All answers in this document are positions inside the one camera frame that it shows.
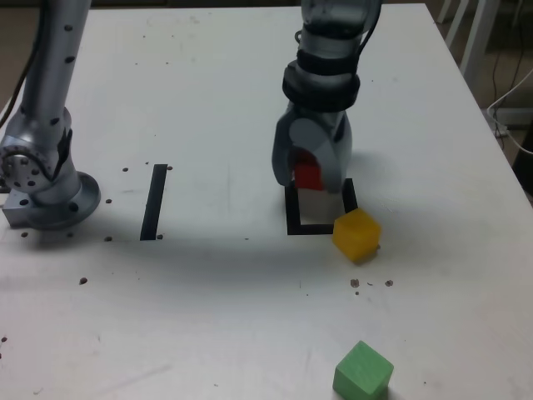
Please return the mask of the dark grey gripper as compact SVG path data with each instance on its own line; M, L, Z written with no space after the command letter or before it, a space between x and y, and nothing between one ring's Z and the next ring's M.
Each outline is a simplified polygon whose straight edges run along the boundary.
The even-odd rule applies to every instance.
M351 125L345 111L323 113L294 103L287 105L276 124L272 149L272 170L283 187L291 185L292 148L296 152L293 172L297 188L328 193L342 190L352 150Z

